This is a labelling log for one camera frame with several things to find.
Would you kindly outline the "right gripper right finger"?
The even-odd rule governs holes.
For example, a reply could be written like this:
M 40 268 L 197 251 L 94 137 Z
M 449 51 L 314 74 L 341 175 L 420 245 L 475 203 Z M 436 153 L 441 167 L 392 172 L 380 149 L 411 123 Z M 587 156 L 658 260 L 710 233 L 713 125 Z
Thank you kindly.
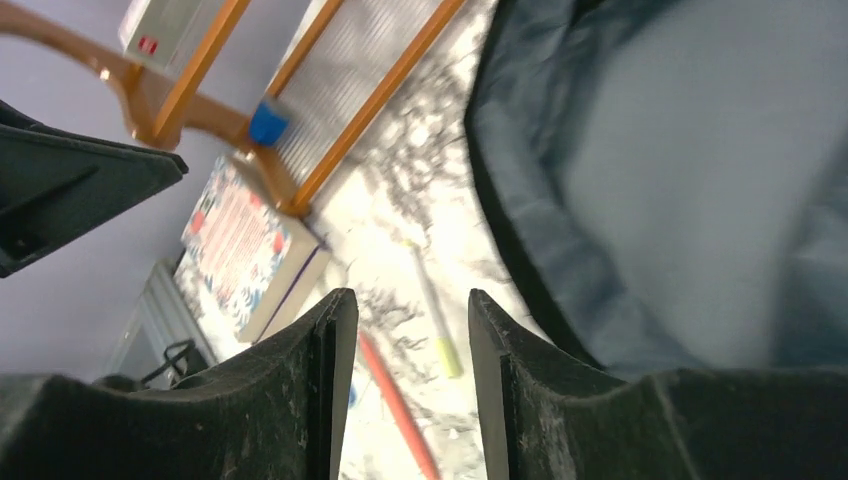
M 468 299 L 491 479 L 843 479 L 847 372 L 679 369 L 627 382 Z

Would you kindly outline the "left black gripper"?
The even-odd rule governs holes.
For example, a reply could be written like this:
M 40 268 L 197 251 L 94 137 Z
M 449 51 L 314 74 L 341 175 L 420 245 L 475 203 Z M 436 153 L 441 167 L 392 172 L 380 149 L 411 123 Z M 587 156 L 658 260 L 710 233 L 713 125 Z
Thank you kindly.
M 67 132 L 1 105 L 1 275 L 183 179 L 174 153 Z

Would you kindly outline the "floral cover book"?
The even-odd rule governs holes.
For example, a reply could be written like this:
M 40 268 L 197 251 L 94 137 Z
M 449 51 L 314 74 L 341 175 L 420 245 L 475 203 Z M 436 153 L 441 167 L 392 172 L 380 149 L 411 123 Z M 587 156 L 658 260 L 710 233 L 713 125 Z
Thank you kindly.
M 175 282 L 199 317 L 240 343 L 292 323 L 330 254 L 298 219 L 280 213 L 247 162 L 219 157 L 183 233 Z

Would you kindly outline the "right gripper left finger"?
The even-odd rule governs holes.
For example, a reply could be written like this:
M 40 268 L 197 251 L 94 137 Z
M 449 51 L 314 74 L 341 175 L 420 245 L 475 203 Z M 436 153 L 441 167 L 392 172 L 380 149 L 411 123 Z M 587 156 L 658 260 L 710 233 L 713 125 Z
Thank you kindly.
M 1 380 L 5 479 L 334 479 L 358 308 L 331 291 L 297 321 L 171 390 L 61 375 Z

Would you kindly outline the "black backpack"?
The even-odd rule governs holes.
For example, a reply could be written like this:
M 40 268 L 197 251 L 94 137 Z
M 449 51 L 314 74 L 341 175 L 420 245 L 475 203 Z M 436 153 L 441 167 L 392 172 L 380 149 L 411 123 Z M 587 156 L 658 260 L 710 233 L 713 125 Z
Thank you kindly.
M 847 5 L 502 1 L 466 113 L 527 306 L 624 379 L 847 362 Z

